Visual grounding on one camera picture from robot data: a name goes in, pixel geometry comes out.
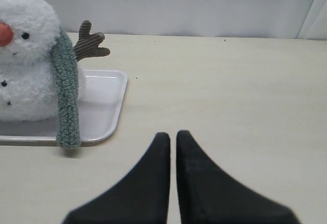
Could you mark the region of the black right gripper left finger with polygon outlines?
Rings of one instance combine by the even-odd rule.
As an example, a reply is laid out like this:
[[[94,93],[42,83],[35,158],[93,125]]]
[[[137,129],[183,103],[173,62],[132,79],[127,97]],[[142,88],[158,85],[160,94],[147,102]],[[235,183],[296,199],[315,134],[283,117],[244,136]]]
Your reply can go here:
[[[112,188],[70,211],[64,223],[167,223],[170,137],[158,132],[138,163]]]

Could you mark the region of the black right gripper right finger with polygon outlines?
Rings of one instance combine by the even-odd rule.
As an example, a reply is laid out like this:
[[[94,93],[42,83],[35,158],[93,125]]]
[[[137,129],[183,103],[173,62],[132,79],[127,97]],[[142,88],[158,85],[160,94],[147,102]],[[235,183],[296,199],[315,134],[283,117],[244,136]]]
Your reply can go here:
[[[182,223],[300,222],[290,208],[222,170],[187,130],[176,137],[176,180]]]

